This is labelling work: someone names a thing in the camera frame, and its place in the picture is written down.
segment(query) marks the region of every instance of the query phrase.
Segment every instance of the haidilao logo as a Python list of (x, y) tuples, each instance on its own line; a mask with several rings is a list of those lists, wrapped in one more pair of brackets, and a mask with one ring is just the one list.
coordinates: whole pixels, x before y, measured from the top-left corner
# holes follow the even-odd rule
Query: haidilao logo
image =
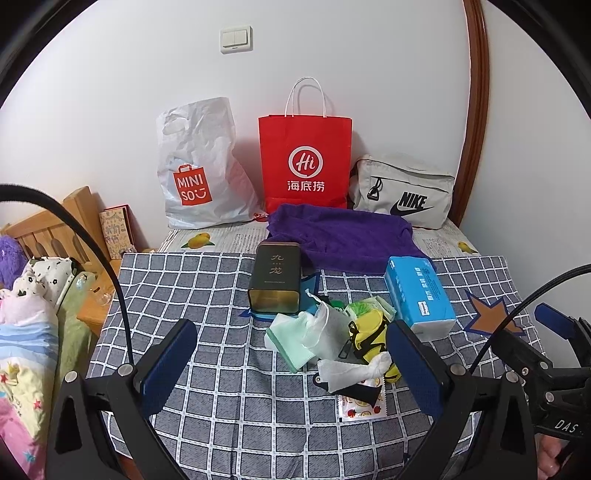
[(291, 172), (301, 179), (316, 177), (322, 170), (322, 155), (313, 147), (298, 147), (291, 152)]

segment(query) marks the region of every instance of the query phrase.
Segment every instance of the newspaper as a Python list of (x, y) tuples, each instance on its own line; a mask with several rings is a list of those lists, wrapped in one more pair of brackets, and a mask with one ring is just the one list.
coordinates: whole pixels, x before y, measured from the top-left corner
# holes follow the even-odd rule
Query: newspaper
[(269, 232), (268, 222), (253, 220), (201, 228), (199, 230), (171, 230), (158, 252), (227, 252), (256, 253), (256, 248)]
[(424, 254), (431, 258), (480, 255), (466, 235), (450, 219), (446, 219), (438, 230), (413, 228), (413, 241)]

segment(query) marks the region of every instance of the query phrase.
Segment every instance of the black cable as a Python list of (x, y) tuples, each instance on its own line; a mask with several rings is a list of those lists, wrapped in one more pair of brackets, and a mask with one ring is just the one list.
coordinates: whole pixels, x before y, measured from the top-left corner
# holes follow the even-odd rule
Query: black cable
[(117, 275), (115, 275), (115, 271), (111, 267), (111, 264), (105, 257), (102, 250), (96, 244), (96, 242), (92, 239), (90, 234), (84, 229), (84, 227), (74, 218), (74, 216), (68, 212), (59, 202), (55, 201), (49, 195), (46, 195), (39, 190), (31, 189), (29, 187), (24, 187), (22, 185), (10, 185), (10, 184), (0, 184), (0, 202), (23, 202), (23, 203), (32, 203), (39, 207), (48, 210), (49, 212), (53, 213), (56, 217), (58, 217), (62, 222), (64, 222), (67, 226), (69, 226), (74, 233), (80, 237), (80, 239), (88, 245), (88, 247), (92, 250), (92, 252), (96, 255), (96, 258), (99, 259), (100, 263), (105, 268), (109, 278), (113, 282), (115, 286), (115, 292), (117, 293), (117, 298), (119, 299), (119, 306), (121, 308), (121, 316), (123, 317), (123, 325), (125, 328), (125, 342), (127, 344), (127, 357), (128, 362), (133, 365), (134, 364), (134, 353), (131, 348), (131, 329), (129, 327), (129, 318), (127, 316), (127, 307), (125, 305), (125, 298), (123, 296), (123, 290), (121, 290), (121, 285), (119, 280), (117, 279)]
[(554, 287), (557, 287), (561, 283), (564, 283), (565, 281), (570, 280), (571, 278), (575, 278), (580, 275), (585, 275), (587, 273), (591, 273), (591, 264), (581, 265), (580, 267), (569, 270), (568, 272), (565, 272), (562, 275), (559, 275), (558, 277), (553, 278), (548, 283), (542, 285), (535, 292), (533, 292), (529, 297), (527, 297), (524, 301), (522, 301), (519, 305), (517, 305), (517, 307), (515, 307), (513, 309), (513, 311), (509, 315), (507, 315), (507, 317), (505, 317), (505, 320), (503, 320), (499, 324), (499, 326), (495, 329), (495, 331), (492, 332), (491, 336), (488, 337), (488, 340), (486, 341), (484, 346), (480, 349), (480, 351), (478, 352), (478, 355), (476, 356), (476, 358), (472, 362), (472, 365), (470, 366), (470, 369), (469, 369), (470, 373), (471, 374), (474, 373), (474, 371), (476, 370), (476, 367), (478, 366), (478, 364), (480, 363), (482, 358), (485, 356), (486, 351), (491, 346), (491, 344), (494, 341), (497, 334), (502, 329), (504, 329), (507, 325), (509, 325), (509, 323), (515, 317), (517, 317), (521, 312), (523, 312), (523, 310), (525, 310), (525, 308), (527, 306), (529, 306), (531, 303), (533, 303), (537, 299), (539, 299), (544, 293), (549, 292), (550, 290), (552, 290)]

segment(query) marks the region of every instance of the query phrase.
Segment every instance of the human hand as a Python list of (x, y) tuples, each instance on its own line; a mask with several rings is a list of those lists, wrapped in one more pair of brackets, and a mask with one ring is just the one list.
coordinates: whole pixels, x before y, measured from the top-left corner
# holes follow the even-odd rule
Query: human hand
[(546, 480), (554, 476), (560, 470), (560, 465), (556, 461), (556, 457), (562, 450), (562, 443), (560, 440), (548, 435), (540, 437), (540, 444), (538, 446), (538, 480)]

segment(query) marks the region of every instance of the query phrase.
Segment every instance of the yellow bag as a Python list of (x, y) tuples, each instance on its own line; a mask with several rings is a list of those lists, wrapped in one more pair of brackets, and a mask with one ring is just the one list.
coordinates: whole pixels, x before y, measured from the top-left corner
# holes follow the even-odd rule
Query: yellow bag
[[(387, 351), (386, 349), (386, 328), (388, 321), (379, 310), (370, 310), (358, 317), (354, 322), (349, 323), (349, 336), (353, 353), (357, 358), (363, 360), (366, 364), (378, 353)], [(402, 375), (392, 364), (390, 369), (384, 375), (386, 382), (397, 382)]]

